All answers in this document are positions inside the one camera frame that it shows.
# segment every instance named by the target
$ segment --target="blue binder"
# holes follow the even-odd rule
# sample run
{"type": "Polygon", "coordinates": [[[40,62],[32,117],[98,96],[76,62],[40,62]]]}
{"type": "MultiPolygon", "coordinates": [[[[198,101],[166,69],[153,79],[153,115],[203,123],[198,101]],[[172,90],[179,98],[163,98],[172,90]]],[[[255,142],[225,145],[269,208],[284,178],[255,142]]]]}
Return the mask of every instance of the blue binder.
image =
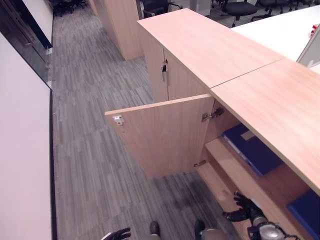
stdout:
{"type": "Polygon", "coordinates": [[[223,137],[260,177],[283,163],[270,148],[243,124],[225,131],[223,137]]]}
{"type": "Polygon", "coordinates": [[[309,190],[288,205],[288,209],[315,239],[320,239],[320,197],[309,190]]]}

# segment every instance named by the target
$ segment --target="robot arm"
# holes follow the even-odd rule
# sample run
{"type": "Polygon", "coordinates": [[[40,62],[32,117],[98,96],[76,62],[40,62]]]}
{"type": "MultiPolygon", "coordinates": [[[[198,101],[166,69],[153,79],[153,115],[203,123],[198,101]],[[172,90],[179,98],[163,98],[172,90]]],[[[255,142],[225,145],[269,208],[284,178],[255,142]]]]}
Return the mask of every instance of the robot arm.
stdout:
{"type": "Polygon", "coordinates": [[[223,216],[230,222],[241,222],[249,219],[252,226],[248,227],[248,235],[251,240],[285,240],[295,238],[295,235],[286,234],[277,224],[268,221],[263,211],[249,198],[239,192],[234,193],[236,204],[240,206],[239,210],[232,212],[223,212],[223,216]]]}

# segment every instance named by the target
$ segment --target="wooden countertop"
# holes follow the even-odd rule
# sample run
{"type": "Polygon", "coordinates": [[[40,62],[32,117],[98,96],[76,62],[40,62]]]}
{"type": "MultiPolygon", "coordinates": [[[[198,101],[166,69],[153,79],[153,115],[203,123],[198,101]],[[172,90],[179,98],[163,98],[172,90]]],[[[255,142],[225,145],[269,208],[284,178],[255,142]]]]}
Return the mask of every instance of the wooden countertop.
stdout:
{"type": "Polygon", "coordinates": [[[211,88],[320,195],[320,75],[289,59],[211,88]]]}
{"type": "Polygon", "coordinates": [[[207,89],[284,58],[190,9],[138,23],[207,89]]]}

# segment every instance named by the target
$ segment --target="black office chair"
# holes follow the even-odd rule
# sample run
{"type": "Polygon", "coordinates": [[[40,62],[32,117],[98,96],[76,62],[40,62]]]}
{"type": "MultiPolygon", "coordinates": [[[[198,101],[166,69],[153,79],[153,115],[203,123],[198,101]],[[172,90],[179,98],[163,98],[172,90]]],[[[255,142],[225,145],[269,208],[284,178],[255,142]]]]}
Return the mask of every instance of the black office chair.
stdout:
{"type": "Polygon", "coordinates": [[[218,6],[222,6],[222,3],[224,2],[224,0],[211,0],[212,4],[211,4],[211,8],[215,8],[215,1],[218,4],[218,6]]]}
{"type": "Polygon", "coordinates": [[[276,7],[280,7],[280,14],[283,14],[283,6],[289,5],[289,3],[290,2],[288,0],[259,0],[259,4],[265,7],[264,10],[269,12],[264,15],[253,16],[251,18],[251,22],[253,22],[255,19],[265,19],[268,17],[272,17],[272,10],[276,7]]]}
{"type": "Polygon", "coordinates": [[[70,5],[72,8],[80,6],[84,9],[84,6],[87,5],[87,0],[71,0],[70,5]]]}
{"type": "Polygon", "coordinates": [[[179,9],[182,9],[182,6],[168,0],[142,0],[142,3],[144,19],[167,13],[169,5],[176,6],[179,9]]]}
{"type": "Polygon", "coordinates": [[[294,2],[296,2],[296,5],[295,5],[294,9],[298,10],[298,6],[299,6],[300,3],[302,3],[303,5],[308,5],[308,7],[310,7],[311,3],[313,2],[313,0],[290,0],[289,2],[290,2],[290,4],[289,4],[289,6],[290,6],[289,12],[291,12],[294,2]]]}
{"type": "Polygon", "coordinates": [[[255,14],[258,11],[258,8],[247,2],[247,0],[237,2],[228,2],[228,0],[224,0],[222,3],[222,11],[235,17],[232,23],[233,28],[236,25],[236,21],[239,21],[241,16],[255,14]]]}
{"type": "Polygon", "coordinates": [[[60,15],[62,17],[63,13],[70,12],[73,13],[74,9],[71,7],[70,2],[65,0],[49,0],[53,5],[53,14],[60,15]]]}

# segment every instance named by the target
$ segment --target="metal hinge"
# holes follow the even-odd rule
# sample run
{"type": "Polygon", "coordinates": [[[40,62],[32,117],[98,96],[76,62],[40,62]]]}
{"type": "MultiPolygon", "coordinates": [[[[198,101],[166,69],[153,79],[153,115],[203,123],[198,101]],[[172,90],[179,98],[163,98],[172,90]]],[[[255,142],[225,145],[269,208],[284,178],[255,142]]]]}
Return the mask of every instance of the metal hinge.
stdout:
{"type": "Polygon", "coordinates": [[[213,119],[214,117],[218,117],[218,116],[222,115],[224,112],[225,112],[225,110],[222,107],[218,107],[211,114],[206,112],[206,113],[202,114],[202,122],[204,122],[207,119],[213,119]]]}
{"type": "Polygon", "coordinates": [[[198,167],[202,166],[203,164],[205,164],[206,162],[207,162],[206,160],[202,160],[199,163],[193,164],[193,167],[198,168],[198,167]]]}

